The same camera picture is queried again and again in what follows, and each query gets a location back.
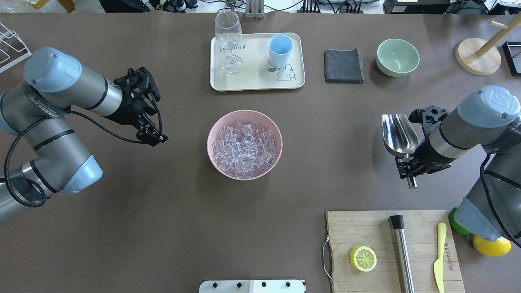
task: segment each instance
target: wine glass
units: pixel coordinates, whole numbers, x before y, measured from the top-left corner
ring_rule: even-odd
[[[241,71],[242,59],[233,55],[233,48],[242,40],[239,16],[233,11],[222,11],[215,17],[215,39],[221,47],[230,50],[230,56],[222,60],[222,68],[228,73]]]

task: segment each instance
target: pink bowl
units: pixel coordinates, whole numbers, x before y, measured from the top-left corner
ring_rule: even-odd
[[[273,163],[273,166],[271,166],[271,168],[268,169],[268,171],[260,174],[259,176],[253,178],[235,178],[224,173],[221,169],[219,169],[219,165],[217,165],[217,163],[213,159],[215,155],[213,143],[214,141],[220,139],[219,131],[221,130],[221,127],[223,127],[224,125],[234,127],[237,124],[237,122],[240,122],[242,124],[248,124],[252,120],[257,121],[262,127],[266,128],[266,130],[271,130],[273,134],[273,140],[275,141],[275,147],[277,148],[277,156],[275,157],[275,162]],[[271,171],[271,169],[273,169],[273,167],[275,167],[277,162],[279,162],[280,155],[282,154],[282,135],[280,134],[280,130],[275,124],[275,122],[273,122],[273,120],[271,120],[268,116],[253,110],[237,110],[226,114],[221,119],[217,120],[217,122],[215,122],[214,126],[210,130],[210,133],[208,134],[206,149],[208,151],[208,157],[210,158],[210,161],[212,162],[214,167],[226,177],[242,181],[253,180],[266,175],[268,172]]]

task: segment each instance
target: green bowl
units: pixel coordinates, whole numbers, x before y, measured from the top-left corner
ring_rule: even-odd
[[[383,41],[376,52],[376,65],[384,74],[392,77],[411,73],[420,63],[420,55],[408,41],[388,39]]]

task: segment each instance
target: yellow knife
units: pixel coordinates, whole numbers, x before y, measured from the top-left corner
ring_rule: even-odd
[[[445,248],[445,237],[447,235],[447,225],[445,223],[438,224],[438,259],[434,261],[434,279],[441,293],[445,293],[443,289],[443,248]]]

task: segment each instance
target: bowl of ice cubes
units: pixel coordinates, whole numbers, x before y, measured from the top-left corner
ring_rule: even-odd
[[[235,180],[253,180],[266,175],[279,161],[282,135],[268,116],[237,110],[214,124],[206,147],[219,172]]]

